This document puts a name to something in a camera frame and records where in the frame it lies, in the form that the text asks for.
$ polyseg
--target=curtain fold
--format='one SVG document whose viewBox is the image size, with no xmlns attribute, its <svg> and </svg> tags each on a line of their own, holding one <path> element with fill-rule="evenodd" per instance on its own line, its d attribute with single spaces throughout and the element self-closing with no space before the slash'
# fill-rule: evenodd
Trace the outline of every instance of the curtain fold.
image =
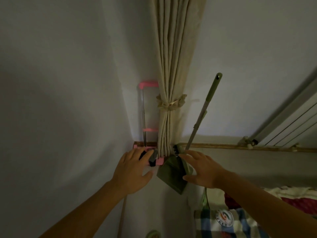
<svg viewBox="0 0 317 238">
<path fill-rule="evenodd" d="M 159 156 L 169 156 L 172 145 L 178 142 L 173 127 L 179 108 L 185 103 L 183 91 L 205 3 L 206 0 L 150 0 L 159 70 Z"/>
</svg>

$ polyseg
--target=person's left arm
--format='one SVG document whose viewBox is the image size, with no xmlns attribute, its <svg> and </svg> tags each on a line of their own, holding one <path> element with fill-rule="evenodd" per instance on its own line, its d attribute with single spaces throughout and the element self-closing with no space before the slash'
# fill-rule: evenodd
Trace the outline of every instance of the person's left arm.
<svg viewBox="0 0 317 238">
<path fill-rule="evenodd" d="M 153 151 L 139 160 L 143 151 L 144 148 L 135 148 L 125 153 L 109 182 L 40 237 L 93 237 L 120 200 L 137 192 L 151 180 L 153 172 L 144 176 L 142 172 Z"/>
</svg>

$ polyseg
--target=broom handle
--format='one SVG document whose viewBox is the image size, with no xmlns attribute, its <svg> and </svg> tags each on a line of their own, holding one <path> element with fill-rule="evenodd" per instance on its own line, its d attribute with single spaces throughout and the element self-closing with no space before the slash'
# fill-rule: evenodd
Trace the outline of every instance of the broom handle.
<svg viewBox="0 0 317 238">
<path fill-rule="evenodd" d="M 216 91 L 216 89 L 218 87 L 218 84 L 219 84 L 221 78 L 222 78 L 222 73 L 217 73 L 216 77 L 215 77 L 215 79 L 214 79 L 214 81 L 212 83 L 212 86 L 211 86 L 211 88 L 210 88 L 210 90 L 208 92 L 208 95 L 206 97 L 206 101 L 204 103 L 204 106 L 203 106 L 202 110 L 200 111 L 200 114 L 198 116 L 197 122 L 196 122 L 196 124 L 194 126 L 194 130 L 193 130 L 193 132 L 191 134 L 191 137 L 188 140 L 188 143 L 186 145 L 185 150 L 188 150 L 191 147 L 191 144 L 192 144 L 193 139 L 194 139 L 194 137 L 196 135 L 196 132 L 197 132 L 199 126 L 200 126 L 201 121 L 203 120 L 203 118 L 205 117 L 205 115 L 207 113 L 208 105 L 209 105 L 213 95 L 215 94 L 215 91 Z"/>
</svg>

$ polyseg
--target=ruffled curtain tie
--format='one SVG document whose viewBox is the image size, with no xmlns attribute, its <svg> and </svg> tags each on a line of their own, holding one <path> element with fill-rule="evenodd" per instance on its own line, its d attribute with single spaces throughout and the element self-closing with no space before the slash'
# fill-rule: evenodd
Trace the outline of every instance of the ruffled curtain tie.
<svg viewBox="0 0 317 238">
<path fill-rule="evenodd" d="M 156 101 L 158 103 L 158 108 L 163 110 L 163 111 L 176 110 L 184 105 L 186 96 L 187 96 L 187 94 L 182 94 L 178 100 L 171 102 L 171 103 L 165 103 L 162 101 L 161 95 L 159 95 L 156 97 Z"/>
</svg>

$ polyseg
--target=floor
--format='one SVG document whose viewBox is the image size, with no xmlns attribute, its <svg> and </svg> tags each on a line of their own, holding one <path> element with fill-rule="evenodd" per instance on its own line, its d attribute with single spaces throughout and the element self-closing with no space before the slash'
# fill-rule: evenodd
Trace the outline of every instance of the floor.
<svg viewBox="0 0 317 238">
<path fill-rule="evenodd" d="M 224 168 L 262 187 L 317 186 L 317 154 L 193 148 L 211 156 Z M 143 238 L 152 229 L 162 238 L 193 238 L 194 227 L 189 204 L 199 202 L 201 187 L 187 185 L 181 196 L 156 175 L 150 183 L 127 197 L 122 228 L 124 238 Z"/>
</svg>

